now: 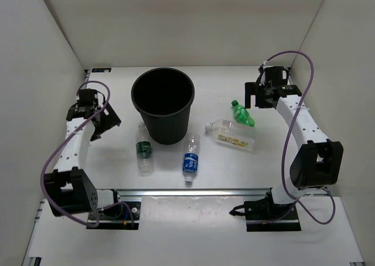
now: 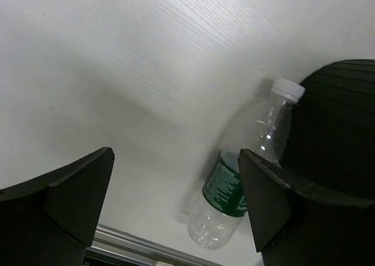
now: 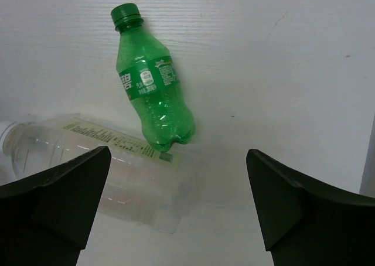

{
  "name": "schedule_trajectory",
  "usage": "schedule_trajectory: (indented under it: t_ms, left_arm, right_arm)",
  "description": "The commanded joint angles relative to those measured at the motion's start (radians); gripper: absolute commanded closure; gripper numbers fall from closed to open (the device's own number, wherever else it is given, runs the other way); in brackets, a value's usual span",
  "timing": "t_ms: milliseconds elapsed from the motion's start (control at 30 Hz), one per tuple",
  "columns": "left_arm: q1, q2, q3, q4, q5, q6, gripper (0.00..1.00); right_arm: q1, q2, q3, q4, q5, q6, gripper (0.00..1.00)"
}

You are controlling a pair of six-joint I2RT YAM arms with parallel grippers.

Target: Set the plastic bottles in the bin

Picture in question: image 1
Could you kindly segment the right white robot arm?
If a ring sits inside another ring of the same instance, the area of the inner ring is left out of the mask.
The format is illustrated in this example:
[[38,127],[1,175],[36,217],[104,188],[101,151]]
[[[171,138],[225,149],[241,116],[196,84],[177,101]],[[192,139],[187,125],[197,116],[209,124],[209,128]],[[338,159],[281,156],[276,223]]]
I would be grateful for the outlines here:
[[294,138],[298,152],[289,168],[282,174],[282,183],[270,189],[265,198],[259,200],[261,210],[270,221],[288,214],[303,194],[310,190],[324,189],[338,181],[343,156],[339,141],[331,141],[322,132],[306,108],[304,94],[296,85],[245,84],[245,104],[255,97],[258,108],[274,108],[283,117],[289,130],[284,143],[282,157],[290,138]]

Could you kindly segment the green soda bottle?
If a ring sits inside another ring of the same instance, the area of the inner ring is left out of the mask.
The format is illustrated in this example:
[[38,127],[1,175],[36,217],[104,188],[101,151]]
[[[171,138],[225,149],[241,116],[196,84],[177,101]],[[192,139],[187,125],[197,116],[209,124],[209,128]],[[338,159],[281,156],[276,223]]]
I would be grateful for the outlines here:
[[237,100],[233,100],[231,106],[233,115],[238,123],[248,125],[249,127],[255,127],[254,120],[243,105],[239,104]]

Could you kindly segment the blue label water bottle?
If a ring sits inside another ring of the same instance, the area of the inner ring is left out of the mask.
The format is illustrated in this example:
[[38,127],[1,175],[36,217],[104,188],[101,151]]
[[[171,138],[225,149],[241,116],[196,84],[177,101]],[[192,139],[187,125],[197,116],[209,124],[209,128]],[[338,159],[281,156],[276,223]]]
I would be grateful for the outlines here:
[[186,186],[192,186],[199,166],[200,136],[187,134],[183,142],[182,173]]

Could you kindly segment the green label water bottle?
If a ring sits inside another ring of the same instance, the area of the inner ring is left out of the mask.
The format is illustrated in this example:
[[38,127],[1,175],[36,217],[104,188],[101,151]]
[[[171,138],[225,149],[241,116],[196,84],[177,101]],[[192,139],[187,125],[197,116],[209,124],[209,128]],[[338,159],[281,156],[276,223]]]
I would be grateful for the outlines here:
[[141,175],[149,175],[154,172],[154,159],[151,138],[143,122],[138,124],[135,147],[137,165]]

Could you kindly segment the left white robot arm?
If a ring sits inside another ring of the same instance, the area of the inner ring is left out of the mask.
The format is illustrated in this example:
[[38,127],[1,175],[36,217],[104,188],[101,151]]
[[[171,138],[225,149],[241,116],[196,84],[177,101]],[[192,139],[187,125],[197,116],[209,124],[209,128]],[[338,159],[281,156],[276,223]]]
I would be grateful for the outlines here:
[[53,170],[43,177],[47,194],[55,202],[51,206],[55,216],[62,215],[56,207],[68,214],[101,209],[109,219],[117,219],[122,215],[123,205],[118,201],[115,190],[97,190],[85,172],[90,143],[121,124],[110,105],[88,120],[101,110],[98,95],[99,92],[94,89],[78,91],[78,99],[69,108],[66,117],[66,137],[71,139],[63,146]]

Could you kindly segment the large clear juice bottle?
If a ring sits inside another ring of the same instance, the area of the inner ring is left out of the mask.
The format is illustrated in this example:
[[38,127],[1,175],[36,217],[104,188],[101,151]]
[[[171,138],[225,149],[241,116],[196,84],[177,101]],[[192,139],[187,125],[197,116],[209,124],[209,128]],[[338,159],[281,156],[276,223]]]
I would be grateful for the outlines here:
[[229,120],[217,120],[205,125],[205,134],[219,144],[251,152],[254,149],[256,130]]

